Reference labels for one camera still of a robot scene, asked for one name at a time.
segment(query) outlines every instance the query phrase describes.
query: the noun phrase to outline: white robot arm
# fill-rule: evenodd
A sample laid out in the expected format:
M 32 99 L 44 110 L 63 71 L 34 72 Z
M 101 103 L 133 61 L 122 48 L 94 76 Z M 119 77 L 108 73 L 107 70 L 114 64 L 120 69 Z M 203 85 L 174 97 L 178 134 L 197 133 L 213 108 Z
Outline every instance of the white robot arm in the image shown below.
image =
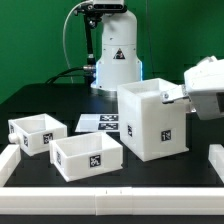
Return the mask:
M 201 120 L 224 117 L 224 60 L 207 57 L 184 73 L 185 85 L 162 93 L 163 103 L 189 97 Z

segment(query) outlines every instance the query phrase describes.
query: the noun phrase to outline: black table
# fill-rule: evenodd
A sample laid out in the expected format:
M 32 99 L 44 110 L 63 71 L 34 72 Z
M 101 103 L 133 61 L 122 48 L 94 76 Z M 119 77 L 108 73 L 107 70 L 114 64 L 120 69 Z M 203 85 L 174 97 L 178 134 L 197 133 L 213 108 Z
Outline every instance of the black table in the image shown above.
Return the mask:
M 81 114 L 116 114 L 117 101 L 90 93 L 80 84 L 33 84 L 24 86 L 0 105 L 0 150 L 9 144 L 8 120 L 47 113 L 75 132 Z M 65 182 L 50 164 L 49 152 L 22 160 L 5 187 L 223 187 L 208 161 L 210 144 L 224 143 L 224 119 L 200 121 L 188 114 L 189 152 L 142 162 L 124 146 L 123 169 L 82 180 Z M 119 133 L 109 133 L 120 142 Z M 0 223 L 219 223 L 224 216 L 0 216 Z

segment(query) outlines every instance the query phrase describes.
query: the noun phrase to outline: small white box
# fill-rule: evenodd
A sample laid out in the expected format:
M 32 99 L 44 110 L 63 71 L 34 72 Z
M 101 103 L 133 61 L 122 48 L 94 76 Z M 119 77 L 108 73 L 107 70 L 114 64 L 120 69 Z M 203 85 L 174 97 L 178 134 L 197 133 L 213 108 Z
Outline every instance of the small white box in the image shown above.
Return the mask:
M 66 125 L 47 114 L 9 120 L 9 141 L 29 156 L 49 151 L 49 142 L 67 137 Z
M 120 138 L 142 161 L 188 150 L 184 102 L 161 101 L 161 93 L 175 87 L 162 79 L 118 86 Z
M 50 160 L 66 181 L 122 169 L 123 147 L 98 132 L 50 142 Z

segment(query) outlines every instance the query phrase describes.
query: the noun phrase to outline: metal bracket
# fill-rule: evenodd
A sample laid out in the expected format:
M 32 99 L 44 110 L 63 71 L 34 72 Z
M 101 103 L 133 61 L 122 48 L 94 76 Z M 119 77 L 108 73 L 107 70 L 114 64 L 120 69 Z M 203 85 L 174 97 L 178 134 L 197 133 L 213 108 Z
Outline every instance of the metal bracket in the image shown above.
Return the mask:
M 179 85 L 174 89 L 170 89 L 161 93 L 162 103 L 174 103 L 174 101 L 179 99 L 188 98 L 188 93 L 186 91 L 185 85 Z

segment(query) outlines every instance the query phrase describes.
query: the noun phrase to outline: white border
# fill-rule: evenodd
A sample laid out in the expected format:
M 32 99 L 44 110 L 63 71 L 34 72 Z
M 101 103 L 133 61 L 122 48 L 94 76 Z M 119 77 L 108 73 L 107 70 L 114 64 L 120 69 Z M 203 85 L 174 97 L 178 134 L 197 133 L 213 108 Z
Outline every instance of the white border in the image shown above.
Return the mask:
M 0 214 L 223 215 L 223 188 L 2 188 Z

